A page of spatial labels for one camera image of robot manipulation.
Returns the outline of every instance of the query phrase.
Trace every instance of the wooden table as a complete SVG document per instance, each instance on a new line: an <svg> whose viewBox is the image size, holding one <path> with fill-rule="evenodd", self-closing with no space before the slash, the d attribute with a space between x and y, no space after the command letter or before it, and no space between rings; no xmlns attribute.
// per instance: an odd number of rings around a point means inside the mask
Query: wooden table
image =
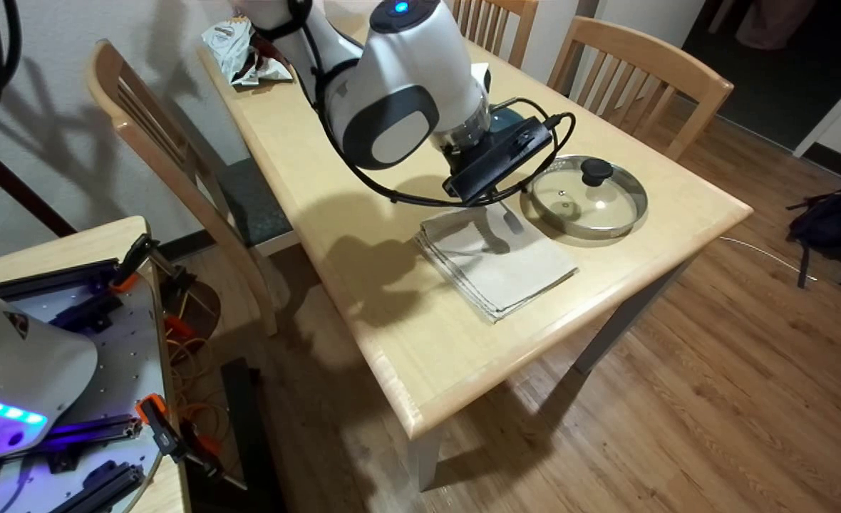
<svg viewBox="0 0 841 513"><path fill-rule="evenodd" d="M145 234L147 226L143 216L124 216L73 238L50 239L24 251L0 258L0 283L63 272L86 262L121 259L130 243ZM158 460L157 473L147 480L137 510L184 510L180 467L170 460Z"/></svg>
<svg viewBox="0 0 841 513"><path fill-rule="evenodd" d="M480 323L419 253L413 238L419 222L436 211L389 205L384 196L371 195L332 155L295 82L234 92L208 53L198 53L241 141L281 202L405 433L413 440L422 481L433 477L439 449L433 429L546 349L589 323L606 320L627 299L632 299L627 310L636 310L639 292L750 215L743 202L566 98L475 45L466 48L472 64L490 64L492 102L522 95L552 114L573 111L577 124L560 155L603 157L627 168L642 181L649 199L639 232L600 248L566 246L577 262L576 276L495 326ZM425 145L401 167L374 177L394 188L439 195L448 167ZM576 367L587 373L622 328L623 323L609 326Z"/></svg>

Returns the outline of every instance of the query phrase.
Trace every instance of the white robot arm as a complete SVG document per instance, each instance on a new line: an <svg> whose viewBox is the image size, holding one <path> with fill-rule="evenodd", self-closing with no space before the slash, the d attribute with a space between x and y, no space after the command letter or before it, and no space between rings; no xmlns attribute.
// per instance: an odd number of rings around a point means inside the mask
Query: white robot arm
<svg viewBox="0 0 841 513"><path fill-rule="evenodd" d="M289 60L328 141L374 191L395 195L358 168L409 157L428 138L445 151L456 205L498 199L495 186L552 142L539 121L492 132L483 87L472 81L462 35L442 0L382 0L365 45L338 35L311 0L237 0L251 23Z"/></svg>

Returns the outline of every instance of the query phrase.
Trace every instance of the glass lid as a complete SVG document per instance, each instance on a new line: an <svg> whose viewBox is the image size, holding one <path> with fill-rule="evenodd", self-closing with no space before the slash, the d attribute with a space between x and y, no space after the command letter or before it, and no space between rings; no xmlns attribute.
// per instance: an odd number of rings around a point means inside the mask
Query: glass lid
<svg viewBox="0 0 841 513"><path fill-rule="evenodd" d="M646 211L642 184L596 157L557 157L526 191L545 222L583 239L623 238Z"/></svg>

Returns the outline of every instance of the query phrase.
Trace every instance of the wooden chair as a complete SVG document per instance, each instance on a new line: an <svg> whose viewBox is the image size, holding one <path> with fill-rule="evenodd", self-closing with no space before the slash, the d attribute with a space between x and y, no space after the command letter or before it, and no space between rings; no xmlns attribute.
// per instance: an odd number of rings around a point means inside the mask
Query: wooden chair
<svg viewBox="0 0 841 513"><path fill-rule="evenodd" d="M107 40L91 58L88 92L107 114L118 141L180 196L217 251L245 279L262 326L272 333L277 293L268 288L269 262L262 258L292 246L295 238L260 168L225 168L214 164L202 151L197 132L145 88Z"/></svg>
<svg viewBox="0 0 841 513"><path fill-rule="evenodd" d="M550 88L679 159L724 107L731 82L664 40L576 17L552 67ZM693 102L683 124L652 141L649 129L676 98Z"/></svg>
<svg viewBox="0 0 841 513"><path fill-rule="evenodd" d="M516 35L509 45L509 67L522 67L536 17L536 0L451 0L459 33L475 45L498 54L506 17L516 17Z"/></svg>

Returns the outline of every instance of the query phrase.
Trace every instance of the table leg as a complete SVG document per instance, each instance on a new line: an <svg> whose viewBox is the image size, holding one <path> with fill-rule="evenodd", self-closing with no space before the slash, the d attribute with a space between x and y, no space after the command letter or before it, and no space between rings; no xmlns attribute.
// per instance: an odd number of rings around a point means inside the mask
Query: table leg
<svg viewBox="0 0 841 513"><path fill-rule="evenodd" d="M649 283L644 292L630 296L619 306L619 310L606 320L606 326L592 336L592 343L577 355L577 360L570 366L570 373L577 380L587 380L600 356L616 349L619 336L632 326L632 320L644 310L644 306L679 273L679 268L666 272L654 283Z"/></svg>
<svg viewBox="0 0 841 513"><path fill-rule="evenodd" d="M425 491L436 480L442 452L442 429L429 429L422 437L409 440L409 473L419 480L419 491Z"/></svg>

